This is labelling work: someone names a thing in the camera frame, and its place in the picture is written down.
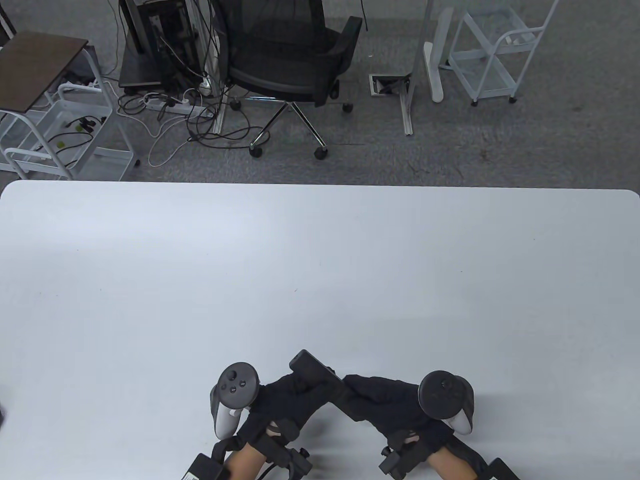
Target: black device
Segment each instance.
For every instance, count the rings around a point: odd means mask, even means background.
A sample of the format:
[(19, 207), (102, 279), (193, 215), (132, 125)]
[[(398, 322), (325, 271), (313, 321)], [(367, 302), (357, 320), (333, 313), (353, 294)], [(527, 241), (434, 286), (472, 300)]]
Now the black device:
[(331, 403), (338, 407), (351, 420), (359, 422), (364, 418), (358, 417), (348, 406), (347, 400), (354, 395), (342, 379), (340, 379), (330, 368), (325, 366), (307, 350), (301, 350), (290, 362), (289, 368), (297, 373), (312, 387), (322, 382), (328, 382), (335, 388), (335, 393)]
[[(330, 368), (322, 364), (307, 350), (301, 350), (290, 362), (289, 368), (300, 375), (310, 385), (329, 382), (335, 385), (335, 395), (332, 403), (354, 421), (363, 420), (349, 410), (347, 400), (354, 395), (347, 385)], [(382, 450), (385, 459), (380, 463), (380, 470), (394, 480), (403, 480), (422, 462), (426, 461), (433, 452), (426, 442), (418, 439), (406, 444), (408, 431), (398, 431), (387, 437), (387, 446)], [(478, 477), (478, 480), (519, 480), (509, 467), (496, 458), (488, 468)]]
[(119, 85), (186, 90), (202, 80), (186, 0), (119, 0), (129, 28)]
[[(293, 442), (300, 435), (300, 429), (298, 429), (296, 424), (291, 420), (278, 420), (278, 430), (280, 432), (279, 438), (283, 438), (287, 443)], [(252, 445), (253, 448), (267, 458), (267, 462), (272, 463), (272, 465), (262, 473), (260, 476), (261, 479), (275, 467), (281, 467), (289, 470), (289, 480), (301, 480), (301, 478), (307, 475), (311, 471), (311, 468), (313, 468), (311, 462), (307, 460), (310, 455), (306, 450), (302, 448), (296, 450), (283, 447), (277, 440), (266, 433), (262, 434), (257, 442)], [(220, 440), (214, 445), (211, 458), (214, 462), (217, 462), (218, 465), (222, 465), (227, 452), (238, 451), (242, 446), (243, 444), (241, 444), (237, 436)]]
[(222, 462), (218, 463), (205, 454), (199, 454), (193, 461), (182, 480), (227, 480), (229, 471)]

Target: chair backrest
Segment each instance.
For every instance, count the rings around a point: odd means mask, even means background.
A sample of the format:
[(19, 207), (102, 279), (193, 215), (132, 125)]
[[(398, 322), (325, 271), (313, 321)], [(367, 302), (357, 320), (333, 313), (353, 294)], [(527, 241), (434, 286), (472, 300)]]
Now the chair backrest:
[(325, 52), (322, 0), (211, 0), (220, 39), (220, 70), (227, 76), (234, 54), (251, 49), (290, 59)]

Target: hand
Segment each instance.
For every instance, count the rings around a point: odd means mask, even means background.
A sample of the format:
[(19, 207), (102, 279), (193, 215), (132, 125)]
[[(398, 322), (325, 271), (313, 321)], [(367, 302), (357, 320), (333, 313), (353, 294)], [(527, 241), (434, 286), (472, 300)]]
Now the hand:
[(265, 431), (270, 436), (277, 436), (272, 430), (268, 431), (268, 427), (270, 424), (277, 426), (278, 420), (284, 419), (293, 421), (302, 430), (311, 415), (327, 403), (332, 394), (331, 385), (321, 383), (312, 388), (294, 373), (269, 385), (261, 385), (249, 416), (238, 431), (238, 437), (252, 444)]
[(446, 427), (422, 411), (417, 385), (359, 375), (347, 375), (344, 383), (355, 393), (348, 401), (349, 407), (387, 438), (401, 430), (427, 436), (433, 428)]

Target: skin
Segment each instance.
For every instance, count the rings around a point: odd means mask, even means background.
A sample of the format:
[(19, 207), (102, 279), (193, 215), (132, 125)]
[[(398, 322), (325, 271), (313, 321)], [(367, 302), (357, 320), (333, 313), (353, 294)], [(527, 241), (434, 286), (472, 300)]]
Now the skin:
[(427, 463), (442, 480), (476, 480), (477, 475), (469, 464), (442, 447), (427, 458)]
[[(278, 436), (267, 430), (270, 436)], [(408, 438), (406, 442), (418, 440), (418, 436)], [(264, 466), (267, 458), (251, 445), (246, 444), (239, 452), (231, 454), (225, 462), (227, 470), (231, 473), (230, 480), (254, 480)], [(456, 457), (453, 453), (442, 447), (436, 453), (427, 458), (429, 466), (436, 471), (442, 480), (476, 480), (477, 476), (469, 464)]]

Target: white cable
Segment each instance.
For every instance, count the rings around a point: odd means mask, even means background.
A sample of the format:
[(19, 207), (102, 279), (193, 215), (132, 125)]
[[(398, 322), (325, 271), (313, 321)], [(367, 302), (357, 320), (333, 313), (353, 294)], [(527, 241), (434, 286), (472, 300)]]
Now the white cable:
[(173, 127), (175, 127), (177, 124), (180, 124), (182, 122), (186, 122), (187, 119), (186, 118), (181, 118), (180, 120), (178, 120), (177, 122), (175, 122), (174, 124), (172, 124), (171, 126), (169, 126), (169, 128), (167, 128), (167, 130), (165, 130), (164, 132), (162, 132), (162, 134), (156, 138), (155, 142), (153, 145), (151, 145), (151, 148), (149, 149), (149, 155), (147, 156), (147, 163), (150, 167), (152, 168), (159, 168), (163, 165), (165, 165), (169, 160), (171, 160), (173, 158), (173, 156), (178, 153), (178, 150), (180, 150), (182, 147), (184, 147), (188, 142), (189, 139), (185, 140), (184, 143), (180, 144), (180, 146), (178, 148), (176, 148), (173, 153), (171, 155), (169, 155), (169, 158), (167, 158), (166, 160), (164, 160), (162, 163), (159, 163), (158, 165), (154, 165), (151, 163), (151, 153), (154, 151), (154, 148), (156, 147), (157, 143), (160, 141), (160, 139), (163, 137), (163, 135), (165, 133), (167, 133), (169, 130), (171, 130)]
[[(109, 82), (108, 80), (105, 80), (104, 82), (105, 82), (107, 85), (109, 85), (109, 87), (111, 88), (111, 91), (113, 92), (113, 95), (114, 95), (116, 98), (118, 98), (118, 94), (116, 93), (115, 89), (113, 88), (113, 85), (111, 84), (111, 82)], [(123, 117), (123, 118), (128, 118), (128, 119), (130, 119), (130, 120), (135, 120), (136, 122), (138, 122), (140, 125), (142, 125), (142, 126), (145, 128), (145, 130), (147, 131), (147, 133), (149, 134), (149, 136), (150, 136), (151, 138), (158, 138), (158, 137), (160, 137), (160, 135), (162, 135), (162, 133), (163, 133), (163, 128), (164, 128), (167, 124), (170, 124), (171, 122), (174, 122), (174, 121), (175, 121), (175, 118), (170, 118), (169, 120), (165, 121), (163, 124), (161, 124), (161, 125), (160, 125), (160, 129), (158, 130), (158, 133), (153, 134), (153, 133), (151, 133), (151, 130), (149, 129), (149, 127), (147, 127), (147, 124), (146, 124), (145, 122), (143, 122), (142, 120), (140, 120), (140, 119), (138, 119), (138, 118), (136, 118), (136, 117), (134, 117), (134, 116), (126, 115), (125, 113), (121, 113), (121, 112), (120, 112), (120, 107), (118, 107), (118, 109), (116, 110), (116, 114), (117, 114), (118, 116)]]
[(164, 39), (164, 37), (162, 37), (162, 36), (158, 36), (158, 38), (160, 38), (160, 40), (162, 40), (162, 43), (164, 43), (164, 44), (166, 45), (166, 47), (167, 47), (169, 50), (171, 50), (171, 53), (173, 54), (173, 56), (174, 56), (174, 57), (176, 57), (176, 58), (178, 59), (178, 61), (182, 64), (182, 66), (183, 66), (184, 68), (186, 68), (187, 70), (189, 70), (192, 74), (194, 74), (194, 75), (196, 75), (196, 76), (198, 76), (198, 77), (200, 77), (200, 78), (202, 78), (202, 79), (206, 79), (206, 77), (205, 77), (205, 76), (203, 76), (202, 74), (198, 74), (198, 73), (194, 72), (193, 70), (191, 70), (191, 69), (189, 68), (189, 65), (187, 65), (186, 63), (184, 63), (184, 62), (182, 61), (182, 58), (180, 58), (180, 57), (178, 56), (178, 54), (177, 54), (177, 53), (176, 53), (176, 52), (171, 48), (171, 45), (169, 45), (169, 43)]
[[(105, 83), (105, 84), (107, 84), (107, 85), (109, 85), (109, 88), (111, 88), (111, 91), (113, 92), (113, 95), (114, 95), (114, 96), (116, 97), (116, 99), (117, 99), (117, 98), (118, 98), (118, 94), (116, 93), (115, 89), (113, 88), (113, 85), (111, 84), (111, 82), (109, 82), (108, 80), (105, 80), (105, 81), (104, 81), (104, 83)], [(182, 100), (184, 101), (184, 99), (186, 98), (187, 93), (189, 93), (189, 92), (190, 92), (190, 91), (192, 91), (192, 90), (193, 90), (194, 92), (198, 92), (198, 94), (200, 95), (200, 106), (201, 106), (201, 107), (202, 107), (202, 106), (204, 106), (204, 97), (202, 96), (202, 93), (200, 93), (200, 90), (198, 90), (197, 88), (190, 88), (190, 89), (188, 89), (188, 90), (185, 90), (185, 91), (184, 91), (184, 93), (182, 94)], [(143, 102), (144, 102), (144, 100), (145, 100), (145, 98), (146, 98), (146, 96), (147, 96), (147, 95), (152, 95), (152, 94), (154, 94), (154, 93), (155, 93), (156, 95), (158, 94), (158, 93), (156, 93), (156, 92), (150, 92), (150, 93), (146, 94), (144, 97), (142, 97), (142, 98), (140, 99), (140, 101), (141, 101), (140, 103), (143, 103)], [(175, 99), (175, 98), (173, 98), (173, 100), (176, 100), (177, 102), (180, 102), (180, 103), (181, 103), (181, 101), (180, 101), (179, 99)], [(184, 142), (182, 142), (182, 143), (181, 143), (181, 144), (180, 144), (180, 145), (179, 145), (179, 146), (178, 146), (178, 147), (173, 151), (173, 153), (172, 153), (171, 155), (169, 155), (169, 157), (168, 157), (166, 160), (164, 160), (162, 163), (159, 163), (159, 164), (157, 164), (157, 165), (154, 165), (154, 164), (152, 164), (152, 163), (151, 163), (151, 153), (153, 153), (154, 148), (156, 147), (156, 145), (158, 144), (158, 142), (160, 141), (160, 139), (164, 136), (164, 134), (165, 134), (165, 133), (167, 133), (169, 130), (171, 130), (171, 129), (172, 129), (173, 127), (175, 127), (176, 125), (181, 124), (182, 122), (186, 122), (187, 120), (190, 120), (190, 119), (191, 119), (191, 113), (189, 113), (189, 115), (188, 115), (188, 116), (185, 116), (185, 117), (183, 117), (183, 118), (171, 118), (171, 119), (169, 119), (169, 120), (165, 121), (162, 125), (160, 125), (160, 129), (158, 130), (158, 133), (157, 133), (156, 135), (153, 135), (153, 134), (151, 133), (151, 130), (149, 130), (149, 128), (147, 127), (147, 125), (146, 125), (146, 123), (145, 123), (145, 122), (142, 122), (141, 120), (138, 120), (137, 118), (135, 118), (135, 117), (133, 117), (133, 116), (131, 116), (131, 115), (126, 115), (126, 114), (124, 114), (124, 113), (120, 113), (120, 106), (119, 106), (119, 105), (118, 105), (118, 109), (116, 110), (116, 114), (117, 114), (118, 116), (122, 116), (122, 117), (124, 117), (124, 118), (129, 118), (129, 119), (131, 119), (131, 120), (135, 120), (136, 122), (138, 122), (139, 124), (141, 124), (141, 125), (145, 128), (145, 130), (147, 130), (147, 132), (149, 133), (149, 135), (151, 136), (151, 138), (155, 138), (155, 139), (156, 139), (156, 140), (153, 142), (153, 145), (151, 145), (151, 148), (149, 149), (149, 154), (148, 154), (148, 156), (147, 156), (147, 164), (148, 164), (150, 167), (152, 167), (152, 168), (159, 168), (159, 167), (161, 167), (161, 166), (165, 165), (166, 163), (168, 163), (168, 162), (169, 162), (169, 161), (170, 161), (170, 160), (171, 160), (171, 159), (176, 155), (176, 153), (178, 153), (178, 151), (179, 151), (182, 147), (184, 147), (187, 143), (189, 143), (189, 140), (191, 139), (191, 138), (188, 138), (187, 140), (185, 140)]]

